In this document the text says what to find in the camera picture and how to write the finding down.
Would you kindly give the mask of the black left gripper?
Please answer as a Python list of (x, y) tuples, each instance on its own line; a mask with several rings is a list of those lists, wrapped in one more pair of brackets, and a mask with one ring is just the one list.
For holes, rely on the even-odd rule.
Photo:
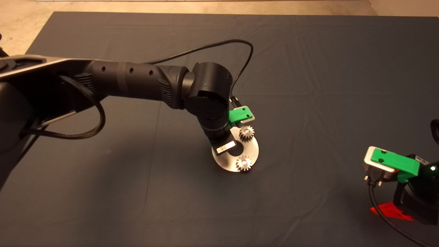
[(227, 153), (237, 146), (228, 121), (204, 122), (202, 129), (210, 141), (213, 153), (217, 156)]

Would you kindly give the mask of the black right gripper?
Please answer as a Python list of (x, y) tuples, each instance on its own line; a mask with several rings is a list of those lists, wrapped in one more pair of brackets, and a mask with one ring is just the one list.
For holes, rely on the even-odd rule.
[(393, 203), (378, 208), (385, 217), (404, 221), (418, 221), (424, 225), (438, 225), (439, 174), (438, 162), (430, 163), (417, 155), (408, 155), (420, 163), (418, 176), (407, 183), (397, 183)]

